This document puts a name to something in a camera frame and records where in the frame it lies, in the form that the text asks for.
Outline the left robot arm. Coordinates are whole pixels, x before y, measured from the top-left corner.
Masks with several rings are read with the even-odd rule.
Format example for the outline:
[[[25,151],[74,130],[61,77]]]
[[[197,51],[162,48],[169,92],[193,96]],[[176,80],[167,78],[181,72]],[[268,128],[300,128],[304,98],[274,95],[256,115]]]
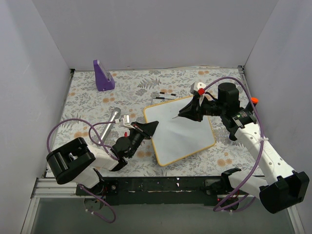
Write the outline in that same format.
[[[111,123],[119,123],[130,130],[128,136],[118,138],[112,147],[101,141],[102,148],[96,148],[88,145],[84,138],[77,137],[55,150],[47,149],[46,160],[58,184],[75,182],[87,187],[93,195],[100,194],[104,184],[98,169],[121,170],[127,165],[127,159],[135,155],[142,141],[152,138],[159,124],[158,121],[129,122],[125,118]]]

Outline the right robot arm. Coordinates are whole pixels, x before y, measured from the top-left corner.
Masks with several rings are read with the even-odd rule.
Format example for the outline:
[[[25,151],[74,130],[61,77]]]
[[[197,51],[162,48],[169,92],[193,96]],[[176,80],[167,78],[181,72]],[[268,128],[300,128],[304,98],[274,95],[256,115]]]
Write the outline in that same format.
[[[259,199],[272,214],[301,203],[310,179],[305,172],[297,172],[290,166],[264,136],[255,110],[257,99],[249,97],[247,106],[241,107],[239,90],[230,82],[218,85],[217,97],[207,89],[202,82],[193,83],[193,98],[178,116],[198,122],[204,116],[220,117],[229,132],[229,139],[239,140],[255,159],[255,165],[248,174],[232,168],[224,171],[219,181],[206,187],[212,194],[228,194],[214,207],[214,211],[230,211],[238,202],[226,204],[226,201],[238,191]]]

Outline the yellow framed whiteboard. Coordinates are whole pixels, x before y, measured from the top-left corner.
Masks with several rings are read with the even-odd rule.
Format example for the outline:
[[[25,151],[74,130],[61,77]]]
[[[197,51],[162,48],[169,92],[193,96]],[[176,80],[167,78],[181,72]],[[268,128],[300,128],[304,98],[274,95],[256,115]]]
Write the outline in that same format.
[[[152,136],[152,144],[160,166],[167,166],[206,150],[216,143],[208,116],[201,122],[184,117],[172,119],[191,100],[192,97],[188,96],[144,108],[147,123],[159,122]]]

